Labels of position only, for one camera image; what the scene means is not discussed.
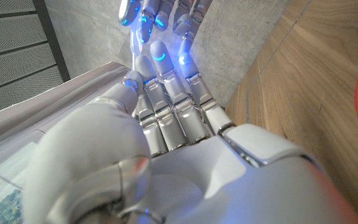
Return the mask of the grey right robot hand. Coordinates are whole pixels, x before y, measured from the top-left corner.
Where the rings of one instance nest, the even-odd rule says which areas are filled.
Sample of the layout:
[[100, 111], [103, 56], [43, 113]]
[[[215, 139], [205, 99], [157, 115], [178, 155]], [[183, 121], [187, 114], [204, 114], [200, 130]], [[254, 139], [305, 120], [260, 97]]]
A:
[[122, 0], [118, 21], [131, 28], [132, 43], [142, 47], [152, 31], [165, 31], [174, 5], [173, 33], [182, 37], [179, 54], [188, 53], [212, 0]]

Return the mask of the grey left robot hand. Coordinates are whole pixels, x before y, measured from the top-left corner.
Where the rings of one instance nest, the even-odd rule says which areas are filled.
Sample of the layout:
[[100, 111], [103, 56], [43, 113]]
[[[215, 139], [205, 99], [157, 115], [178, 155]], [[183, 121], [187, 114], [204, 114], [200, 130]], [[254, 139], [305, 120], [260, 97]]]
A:
[[131, 81], [72, 111], [40, 140], [26, 223], [358, 223], [302, 148], [209, 114], [216, 135], [161, 156], [131, 116]]

